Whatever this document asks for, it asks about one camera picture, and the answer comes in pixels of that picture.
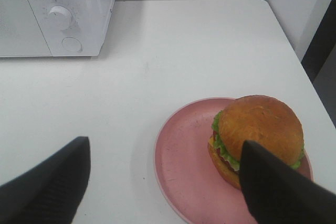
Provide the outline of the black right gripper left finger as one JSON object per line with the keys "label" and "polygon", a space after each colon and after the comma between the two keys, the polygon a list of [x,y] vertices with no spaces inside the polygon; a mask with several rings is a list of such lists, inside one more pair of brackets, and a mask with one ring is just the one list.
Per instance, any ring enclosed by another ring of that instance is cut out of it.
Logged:
{"label": "black right gripper left finger", "polygon": [[1,223],[72,223],[90,177],[90,142],[79,136],[1,185]]}

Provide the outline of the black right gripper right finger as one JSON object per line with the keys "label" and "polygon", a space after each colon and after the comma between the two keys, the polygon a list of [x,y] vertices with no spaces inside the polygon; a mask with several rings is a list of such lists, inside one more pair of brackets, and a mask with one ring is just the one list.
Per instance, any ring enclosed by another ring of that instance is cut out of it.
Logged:
{"label": "black right gripper right finger", "polygon": [[335,223],[335,194],[255,141],[243,143],[240,185],[258,223]]}

